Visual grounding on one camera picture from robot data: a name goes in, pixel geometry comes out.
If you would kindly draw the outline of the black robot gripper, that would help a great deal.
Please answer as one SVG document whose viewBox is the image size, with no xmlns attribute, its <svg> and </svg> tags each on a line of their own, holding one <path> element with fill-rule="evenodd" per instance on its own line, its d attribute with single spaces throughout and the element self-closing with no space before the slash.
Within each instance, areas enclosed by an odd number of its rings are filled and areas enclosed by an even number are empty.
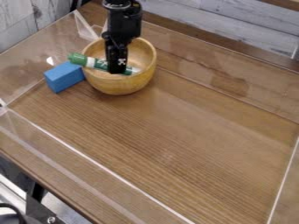
<svg viewBox="0 0 299 224">
<path fill-rule="evenodd" d="M 107 70 L 121 74 L 127 70 L 125 47 L 142 35 L 143 6 L 138 0 L 104 0 L 103 7 L 107 9 Z"/>
</svg>

